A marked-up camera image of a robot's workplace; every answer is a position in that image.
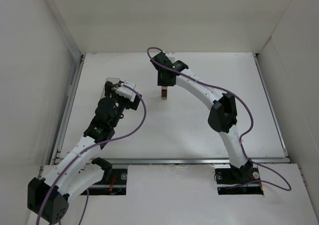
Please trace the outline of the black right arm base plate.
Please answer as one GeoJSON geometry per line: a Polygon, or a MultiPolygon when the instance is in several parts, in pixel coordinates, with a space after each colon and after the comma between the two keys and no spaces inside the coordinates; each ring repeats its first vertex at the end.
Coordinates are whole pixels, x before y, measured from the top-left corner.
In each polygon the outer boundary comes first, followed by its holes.
{"type": "Polygon", "coordinates": [[[263,195],[259,170],[253,167],[243,179],[235,178],[231,168],[216,168],[214,179],[217,183],[218,195],[263,195]]]}

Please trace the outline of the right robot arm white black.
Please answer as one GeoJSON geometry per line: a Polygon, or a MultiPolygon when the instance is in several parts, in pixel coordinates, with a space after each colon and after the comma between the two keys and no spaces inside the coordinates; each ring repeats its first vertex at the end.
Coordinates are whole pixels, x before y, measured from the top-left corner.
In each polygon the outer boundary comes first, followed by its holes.
{"type": "Polygon", "coordinates": [[[253,181],[253,163],[241,147],[237,130],[237,108],[235,96],[220,87],[204,83],[189,67],[178,60],[174,63],[160,52],[150,56],[150,61],[158,71],[158,85],[179,86],[205,104],[209,110],[208,124],[219,134],[229,157],[229,177],[222,176],[225,185],[246,184],[253,181]]]}

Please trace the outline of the clear plastic box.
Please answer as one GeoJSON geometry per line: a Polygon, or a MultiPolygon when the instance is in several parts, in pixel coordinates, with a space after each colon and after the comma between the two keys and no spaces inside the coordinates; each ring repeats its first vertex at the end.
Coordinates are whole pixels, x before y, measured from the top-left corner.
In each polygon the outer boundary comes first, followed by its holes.
{"type": "Polygon", "coordinates": [[[121,80],[119,78],[108,77],[105,80],[104,87],[101,94],[102,98],[113,98],[115,91],[118,89],[121,80]]]}

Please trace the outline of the dark brown wood block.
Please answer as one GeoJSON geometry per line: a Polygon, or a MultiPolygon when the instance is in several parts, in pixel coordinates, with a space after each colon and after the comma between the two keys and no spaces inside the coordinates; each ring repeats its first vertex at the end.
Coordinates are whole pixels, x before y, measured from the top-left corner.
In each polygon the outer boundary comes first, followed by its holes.
{"type": "Polygon", "coordinates": [[[167,86],[161,87],[161,97],[167,97],[167,86]]]}

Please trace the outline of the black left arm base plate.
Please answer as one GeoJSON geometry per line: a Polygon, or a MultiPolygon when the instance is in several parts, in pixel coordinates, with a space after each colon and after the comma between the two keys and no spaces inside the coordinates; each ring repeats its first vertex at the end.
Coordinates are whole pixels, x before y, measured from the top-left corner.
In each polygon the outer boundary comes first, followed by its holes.
{"type": "Polygon", "coordinates": [[[100,181],[88,188],[90,196],[119,196],[126,195],[128,169],[127,167],[113,165],[100,157],[93,159],[91,164],[99,166],[104,171],[100,181]]]}

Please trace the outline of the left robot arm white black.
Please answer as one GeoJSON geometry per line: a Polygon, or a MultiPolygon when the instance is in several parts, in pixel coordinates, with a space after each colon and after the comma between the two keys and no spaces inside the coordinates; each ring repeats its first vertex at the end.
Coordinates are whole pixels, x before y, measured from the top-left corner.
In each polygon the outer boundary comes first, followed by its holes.
{"type": "Polygon", "coordinates": [[[36,224],[61,222],[70,203],[91,185],[112,177],[112,164],[98,155],[116,140],[115,127],[124,110],[137,110],[142,96],[130,81],[107,80],[95,115],[79,142],[62,161],[42,178],[27,186],[27,208],[37,215],[36,224]]]}

